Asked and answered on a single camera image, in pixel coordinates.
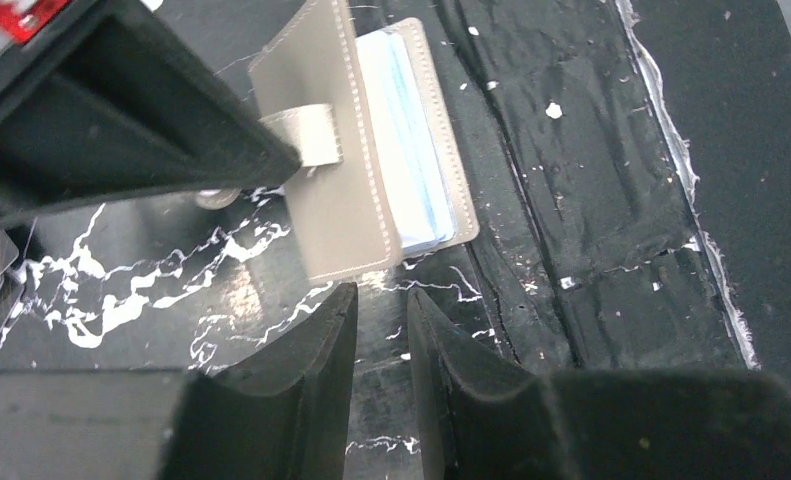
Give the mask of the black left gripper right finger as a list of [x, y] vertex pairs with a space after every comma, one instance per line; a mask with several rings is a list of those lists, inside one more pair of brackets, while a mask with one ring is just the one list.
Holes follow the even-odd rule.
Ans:
[[734, 369], [534, 374], [407, 297], [428, 479], [791, 479], [791, 388]]

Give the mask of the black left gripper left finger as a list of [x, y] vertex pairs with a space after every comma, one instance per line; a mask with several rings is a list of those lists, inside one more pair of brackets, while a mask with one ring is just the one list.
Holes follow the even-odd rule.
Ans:
[[0, 479], [338, 479], [358, 289], [215, 375], [0, 373]]

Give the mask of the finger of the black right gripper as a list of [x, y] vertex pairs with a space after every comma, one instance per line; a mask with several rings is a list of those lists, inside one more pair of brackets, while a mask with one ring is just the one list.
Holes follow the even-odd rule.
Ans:
[[140, 1], [70, 1], [0, 56], [0, 230], [105, 201], [276, 186], [300, 165]]

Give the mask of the grey blue card holder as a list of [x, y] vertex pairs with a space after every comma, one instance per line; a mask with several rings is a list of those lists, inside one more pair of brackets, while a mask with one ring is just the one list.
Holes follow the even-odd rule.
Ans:
[[248, 69], [263, 123], [301, 168], [285, 201], [313, 283], [383, 270], [480, 230], [422, 22], [364, 35], [307, 1]]

